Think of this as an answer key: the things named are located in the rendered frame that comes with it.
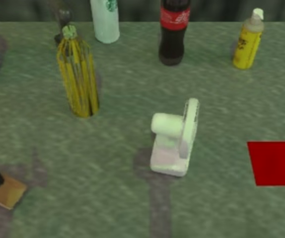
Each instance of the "white cylinder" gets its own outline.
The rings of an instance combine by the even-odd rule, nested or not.
[[[155,113],[151,122],[153,133],[178,138],[183,127],[183,117],[166,113]]]
[[[118,40],[119,20],[117,0],[90,0],[95,38],[110,44]]]

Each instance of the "coke bottle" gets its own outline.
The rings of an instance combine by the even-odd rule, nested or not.
[[[183,58],[183,39],[189,22],[190,2],[161,0],[159,59],[165,65],[179,64]]]

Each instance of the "white mechanical device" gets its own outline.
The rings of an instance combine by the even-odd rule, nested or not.
[[[190,98],[184,115],[155,113],[151,130],[156,134],[150,160],[154,172],[182,177],[187,173],[198,127],[198,99]]]

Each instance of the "wooden block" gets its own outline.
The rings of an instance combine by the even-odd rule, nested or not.
[[[11,210],[27,190],[27,185],[7,174],[1,173],[1,175],[4,178],[4,183],[0,186],[0,206]]]

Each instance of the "countertop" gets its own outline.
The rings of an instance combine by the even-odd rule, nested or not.
[[[241,23],[190,23],[175,67],[158,60],[158,23],[121,23],[111,45],[75,25],[101,79],[88,119],[69,110],[56,23],[0,23],[0,168],[30,178],[38,157],[47,171],[47,186],[0,211],[0,238],[285,237],[285,187],[255,185],[246,146],[285,140],[285,23],[266,23],[250,70],[230,60]],[[153,174],[152,115],[182,115],[190,97],[201,106],[188,173]]]

